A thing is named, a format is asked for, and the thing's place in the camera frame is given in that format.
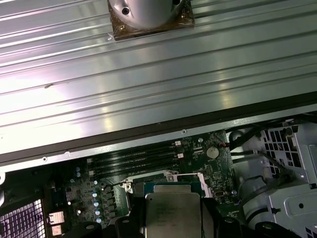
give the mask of motherboard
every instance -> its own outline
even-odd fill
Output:
[[[84,221],[106,227],[113,218],[127,215],[130,199],[145,196],[148,182],[200,181],[205,186],[202,196],[215,198],[221,215],[239,218],[225,142],[222,130],[55,164],[46,198],[52,211],[62,211],[63,233]]]

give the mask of mounting screw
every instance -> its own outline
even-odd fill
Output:
[[[127,7],[125,7],[124,9],[122,9],[122,14],[123,15],[128,15],[130,13],[130,9],[128,9]]]
[[[262,227],[265,228],[265,229],[268,229],[268,230],[272,230],[273,229],[273,226],[270,225],[270,224],[263,224]]]
[[[224,219],[224,221],[225,221],[226,223],[233,223],[233,222],[234,222],[234,220],[233,220],[232,218],[230,218],[230,217],[226,217],[226,218]]]
[[[173,176],[172,175],[167,176],[167,181],[173,182],[174,181]]]

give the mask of silver cylinder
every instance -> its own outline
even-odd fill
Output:
[[[185,0],[109,0],[115,15],[137,29],[153,29],[171,22],[184,7]]]

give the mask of metal bracket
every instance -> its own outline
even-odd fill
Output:
[[[5,181],[5,173],[0,173],[0,185]],[[0,207],[4,204],[4,191],[0,188]]]
[[[212,197],[211,188],[205,182],[205,178],[203,173],[193,173],[193,174],[175,174],[169,175],[167,178],[168,182],[178,182],[178,176],[197,176],[199,178],[199,182],[201,183],[202,190],[205,192],[205,197]]]
[[[0,185],[2,185],[5,181],[5,173],[0,173]]]
[[[132,189],[132,184],[135,179],[140,179],[144,177],[150,177],[150,176],[155,176],[155,175],[164,175],[166,177],[166,180],[168,181],[169,176],[172,176],[174,174],[178,174],[178,171],[174,170],[160,170],[160,171],[155,171],[151,173],[146,173],[142,175],[135,175],[135,176],[130,176],[127,177],[126,179],[121,181],[121,184],[119,185],[121,188],[124,188],[125,192],[129,192],[133,194],[133,189]]]

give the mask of green circuit board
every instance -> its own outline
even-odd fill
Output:
[[[222,130],[59,164],[53,173],[52,193],[63,199],[53,199],[53,206],[63,208],[65,230],[84,221],[98,221],[105,227],[112,218],[129,212],[130,194],[119,186],[121,181],[130,176],[171,170],[179,174],[203,173],[205,183],[219,203],[220,213],[238,218],[235,174],[229,149],[220,146],[224,142],[226,136]],[[209,156],[209,148],[217,148],[216,158]],[[181,176],[178,181],[199,180],[196,176]],[[136,179],[133,196],[145,195],[142,190],[145,182],[166,182],[166,177],[157,174]]]

